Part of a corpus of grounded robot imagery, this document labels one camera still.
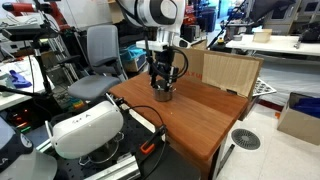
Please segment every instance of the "gray office chair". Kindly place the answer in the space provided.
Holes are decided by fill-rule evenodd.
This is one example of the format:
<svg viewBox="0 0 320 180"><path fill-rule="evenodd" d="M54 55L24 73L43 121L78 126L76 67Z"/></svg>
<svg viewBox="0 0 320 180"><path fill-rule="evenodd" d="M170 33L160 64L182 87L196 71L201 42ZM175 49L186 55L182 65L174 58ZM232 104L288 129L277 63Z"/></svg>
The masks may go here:
<svg viewBox="0 0 320 180"><path fill-rule="evenodd" d="M69 87L68 93L70 96L92 101L128 78L120 60L116 26L90 27L87 33L87 50L90 66L96 75L78 80Z"/></svg>

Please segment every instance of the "brown table top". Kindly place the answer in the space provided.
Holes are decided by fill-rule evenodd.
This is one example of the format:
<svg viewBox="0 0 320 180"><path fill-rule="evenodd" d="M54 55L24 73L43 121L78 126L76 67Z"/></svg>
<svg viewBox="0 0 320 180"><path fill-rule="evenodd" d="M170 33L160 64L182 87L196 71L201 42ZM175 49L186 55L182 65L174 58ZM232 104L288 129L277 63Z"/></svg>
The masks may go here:
<svg viewBox="0 0 320 180"><path fill-rule="evenodd" d="M150 77L143 73L110 89L116 97L124 97L130 107L147 105L155 108L168 129L168 135L196 157L209 160L223 138L245 110L248 100L212 86L178 79L173 99L153 99ZM159 117L149 109L136 112L155 126Z"/></svg>

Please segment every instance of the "checkered board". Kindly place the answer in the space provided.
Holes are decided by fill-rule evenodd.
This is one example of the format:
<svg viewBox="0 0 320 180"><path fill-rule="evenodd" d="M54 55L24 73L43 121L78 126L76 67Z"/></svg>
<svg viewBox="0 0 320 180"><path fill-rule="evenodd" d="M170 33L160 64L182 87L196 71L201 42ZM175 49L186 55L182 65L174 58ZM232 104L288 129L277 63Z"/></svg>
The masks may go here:
<svg viewBox="0 0 320 180"><path fill-rule="evenodd" d="M260 78L258 78L256 82L256 86L253 90L253 96L261 96L261 95L271 94L275 92L277 92L277 90L275 90L269 84L265 83Z"/></svg>

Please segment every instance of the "chair backrest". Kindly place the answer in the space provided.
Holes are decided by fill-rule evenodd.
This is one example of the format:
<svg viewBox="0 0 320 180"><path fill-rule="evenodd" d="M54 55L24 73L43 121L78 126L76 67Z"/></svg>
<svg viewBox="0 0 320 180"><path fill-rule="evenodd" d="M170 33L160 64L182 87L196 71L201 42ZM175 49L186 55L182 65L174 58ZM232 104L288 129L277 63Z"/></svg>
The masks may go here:
<svg viewBox="0 0 320 180"><path fill-rule="evenodd" d="M119 55L118 30L116 26L101 25L90 27L87 32L87 51L90 66L97 74L110 73L117 75L121 81L128 79ZM92 66L93 63L110 57L118 57L116 66Z"/></svg>

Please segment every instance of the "round floor drain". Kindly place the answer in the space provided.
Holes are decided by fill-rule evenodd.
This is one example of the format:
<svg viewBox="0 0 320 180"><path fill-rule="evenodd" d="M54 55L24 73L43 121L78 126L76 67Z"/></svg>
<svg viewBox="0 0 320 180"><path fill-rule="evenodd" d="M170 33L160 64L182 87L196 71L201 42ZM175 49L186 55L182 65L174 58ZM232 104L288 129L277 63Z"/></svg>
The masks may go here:
<svg viewBox="0 0 320 180"><path fill-rule="evenodd" d="M236 129L232 132L231 137L238 146L244 149L255 150L260 147L259 138L248 130Z"/></svg>

